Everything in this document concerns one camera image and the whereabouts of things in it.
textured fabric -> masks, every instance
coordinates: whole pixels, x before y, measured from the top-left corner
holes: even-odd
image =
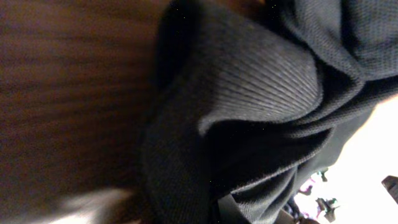
[[[250,222],[273,223],[308,175],[336,161],[398,91],[398,3],[374,3],[375,21],[395,20],[377,25],[371,6],[281,1],[279,32],[208,1],[170,5],[157,55],[163,94],[140,155],[159,223],[206,223],[229,193]]]

clothing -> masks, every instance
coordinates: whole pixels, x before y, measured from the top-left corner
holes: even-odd
[[[228,194],[249,222],[273,223],[398,92],[398,2],[285,0],[270,13],[257,23],[202,0],[165,13],[162,97],[139,155],[159,223],[207,223]]]

garment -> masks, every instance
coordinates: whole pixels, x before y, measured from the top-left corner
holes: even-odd
[[[228,194],[250,223],[273,223],[398,92],[398,2],[271,4],[260,22],[202,0],[165,13],[162,97],[138,155],[159,223],[207,223]]]

gray fabric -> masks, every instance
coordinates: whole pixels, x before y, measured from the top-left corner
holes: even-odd
[[[369,110],[398,92],[398,22],[378,24],[389,31],[381,40],[366,37],[373,24],[356,27],[373,13],[362,2],[277,8],[291,41],[207,1],[174,1],[166,12],[156,73],[163,95],[141,147],[142,183],[160,223],[206,223],[210,203],[231,192],[250,222],[273,223],[308,175],[335,162]],[[349,38],[364,41],[348,46]],[[371,40],[388,52],[375,56]]]

knit fabric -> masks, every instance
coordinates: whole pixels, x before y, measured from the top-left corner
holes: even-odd
[[[206,223],[210,203],[230,193],[249,222],[273,223],[300,183],[334,163],[372,108],[398,92],[398,21],[388,16],[398,3],[376,14],[396,22],[377,25],[367,20],[370,1],[338,3],[282,1],[279,22],[295,41],[211,2],[170,5],[157,56],[163,95],[141,146],[160,223]]]

